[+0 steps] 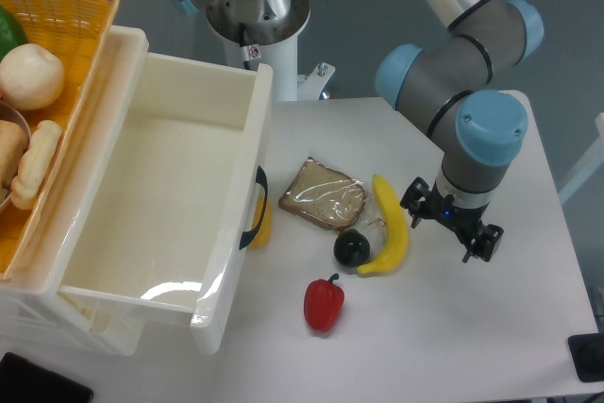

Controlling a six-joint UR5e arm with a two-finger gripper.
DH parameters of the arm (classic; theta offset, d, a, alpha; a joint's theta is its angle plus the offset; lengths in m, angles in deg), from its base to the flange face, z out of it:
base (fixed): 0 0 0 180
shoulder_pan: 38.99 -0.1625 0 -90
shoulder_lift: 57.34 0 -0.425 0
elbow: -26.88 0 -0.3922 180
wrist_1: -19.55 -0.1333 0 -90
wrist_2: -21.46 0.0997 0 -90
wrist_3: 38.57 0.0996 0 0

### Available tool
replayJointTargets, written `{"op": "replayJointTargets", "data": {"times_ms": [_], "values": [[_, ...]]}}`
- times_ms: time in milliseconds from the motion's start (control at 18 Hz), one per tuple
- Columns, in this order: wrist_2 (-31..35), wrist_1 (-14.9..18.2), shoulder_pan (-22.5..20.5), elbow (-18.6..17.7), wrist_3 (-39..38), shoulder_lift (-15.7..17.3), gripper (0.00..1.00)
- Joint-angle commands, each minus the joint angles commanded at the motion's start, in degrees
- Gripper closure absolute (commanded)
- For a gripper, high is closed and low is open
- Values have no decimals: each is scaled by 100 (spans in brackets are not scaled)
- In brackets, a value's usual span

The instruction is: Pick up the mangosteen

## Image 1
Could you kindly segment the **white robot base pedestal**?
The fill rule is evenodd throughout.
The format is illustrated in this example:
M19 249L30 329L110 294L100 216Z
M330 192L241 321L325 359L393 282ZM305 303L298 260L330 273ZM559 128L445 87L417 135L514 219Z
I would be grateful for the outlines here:
M228 66L273 69L277 101L327 99L335 68L319 62L307 75L298 72L298 37L310 18L310 0L218 0L206 7L214 34L222 41Z

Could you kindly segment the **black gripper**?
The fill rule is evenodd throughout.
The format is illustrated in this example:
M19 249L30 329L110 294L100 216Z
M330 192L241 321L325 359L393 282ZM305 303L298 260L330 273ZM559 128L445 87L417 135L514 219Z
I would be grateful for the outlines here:
M411 228L422 220L434 220L451 230L465 247L463 263L471 258L489 262L499 247L504 229L496 225L483 225L482 214L488 204L478 208L461 208L453 204L455 198L443 196L436 186L430 189L421 177L417 177L407 188L400 206L411 217Z

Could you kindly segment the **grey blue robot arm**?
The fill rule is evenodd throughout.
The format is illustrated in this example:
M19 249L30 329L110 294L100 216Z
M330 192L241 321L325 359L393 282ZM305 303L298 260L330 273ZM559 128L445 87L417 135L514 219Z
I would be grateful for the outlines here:
M414 223L429 219L452 231L471 258L490 260L503 231L482 221L494 191L518 155L528 116L491 80L532 54L544 36L539 12L523 0L427 0L449 32L427 52L412 44L379 65L377 93L444 154L433 184L416 178L398 207ZM309 0L173 0L203 11L222 40L229 65L274 72L274 97L299 101L310 79L297 72L297 38Z

